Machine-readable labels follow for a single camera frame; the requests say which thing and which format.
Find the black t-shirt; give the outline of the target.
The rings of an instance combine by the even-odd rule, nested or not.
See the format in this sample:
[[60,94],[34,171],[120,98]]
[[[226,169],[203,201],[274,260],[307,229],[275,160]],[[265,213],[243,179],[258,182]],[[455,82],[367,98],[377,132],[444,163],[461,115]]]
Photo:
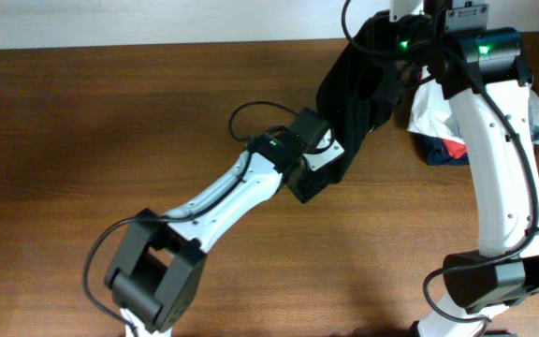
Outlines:
[[295,197],[305,203],[328,185],[339,183],[365,137],[390,119],[400,98],[394,61],[373,58],[347,46],[316,95],[318,115],[333,126],[343,155],[317,171],[309,170],[301,175],[291,187]]

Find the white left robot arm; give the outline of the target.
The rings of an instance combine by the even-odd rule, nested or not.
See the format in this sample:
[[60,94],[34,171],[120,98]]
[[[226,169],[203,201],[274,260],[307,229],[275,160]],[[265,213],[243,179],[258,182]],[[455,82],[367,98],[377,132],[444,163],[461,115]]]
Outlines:
[[302,203],[328,185],[344,153],[337,126],[304,109],[247,140],[235,164],[182,206],[148,209],[127,229],[104,278],[129,336],[169,336],[193,302],[209,251],[247,212],[288,186]]

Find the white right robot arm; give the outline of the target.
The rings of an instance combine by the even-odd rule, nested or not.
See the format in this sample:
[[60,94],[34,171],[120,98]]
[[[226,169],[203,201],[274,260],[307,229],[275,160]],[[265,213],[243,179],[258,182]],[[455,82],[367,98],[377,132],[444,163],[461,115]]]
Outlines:
[[394,1],[397,47],[440,85],[467,146],[478,247],[448,255],[440,300],[415,336],[481,336],[496,315],[539,294],[539,175],[529,127],[532,73],[521,34],[488,27],[483,1],[426,8]]

